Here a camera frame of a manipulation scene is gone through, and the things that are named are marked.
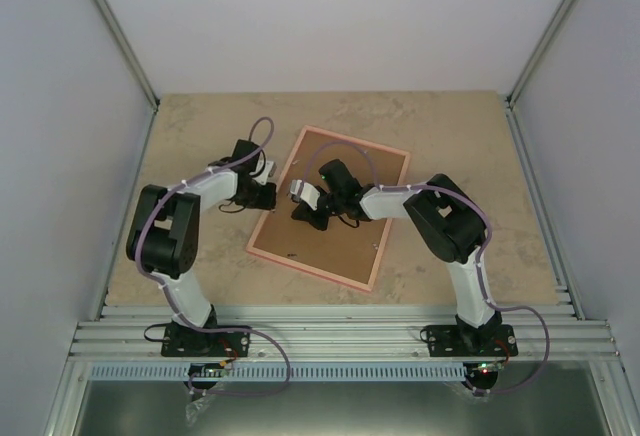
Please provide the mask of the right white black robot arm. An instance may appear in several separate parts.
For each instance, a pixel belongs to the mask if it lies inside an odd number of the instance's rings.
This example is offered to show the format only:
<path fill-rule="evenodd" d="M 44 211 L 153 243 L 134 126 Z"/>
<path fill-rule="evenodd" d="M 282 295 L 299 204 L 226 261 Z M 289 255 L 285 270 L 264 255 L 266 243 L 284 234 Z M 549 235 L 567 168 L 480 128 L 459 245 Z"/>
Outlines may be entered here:
<path fill-rule="evenodd" d="M 361 185 L 334 159 L 319 169 L 325 187 L 302 179 L 291 182 L 297 203 L 292 218 L 325 231 L 332 217 L 348 217 L 358 227 L 382 219 L 410 220 L 427 248 L 444 262 L 456 296 L 455 323 L 420 331 L 433 357 L 507 356 L 509 330 L 495 308 L 485 275 L 484 250 L 491 230 L 486 217 L 446 175 L 407 186 Z"/>

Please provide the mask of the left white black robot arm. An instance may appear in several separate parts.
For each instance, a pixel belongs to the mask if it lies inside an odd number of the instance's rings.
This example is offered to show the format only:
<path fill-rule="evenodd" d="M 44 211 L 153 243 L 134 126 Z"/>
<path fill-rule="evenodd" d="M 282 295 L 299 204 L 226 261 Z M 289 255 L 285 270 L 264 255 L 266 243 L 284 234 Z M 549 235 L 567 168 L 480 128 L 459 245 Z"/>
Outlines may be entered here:
<path fill-rule="evenodd" d="M 232 154 L 175 186 L 149 184 L 141 190 L 126 241 L 126 256 L 154 281 L 173 315 L 161 339 L 164 357 L 236 358 L 249 344 L 246 329 L 220 328 L 212 303 L 193 269 L 201 214 L 236 205 L 240 211 L 275 208 L 277 186 L 269 180 L 274 163 L 264 148 L 247 139 Z"/>

